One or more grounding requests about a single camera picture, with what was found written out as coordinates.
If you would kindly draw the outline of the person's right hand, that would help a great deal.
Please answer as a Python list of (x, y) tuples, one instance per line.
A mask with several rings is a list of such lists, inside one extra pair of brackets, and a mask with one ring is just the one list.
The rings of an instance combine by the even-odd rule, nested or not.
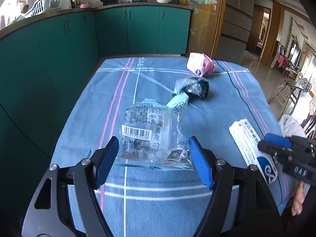
[(305, 200), (305, 194), (303, 192), (304, 190), (304, 182), (300, 182), (295, 194), (295, 197), (293, 199), (293, 204), (291, 207), (291, 214), (292, 216), (297, 216), (299, 214), (301, 214), (302, 210), (303, 210), (303, 203)]

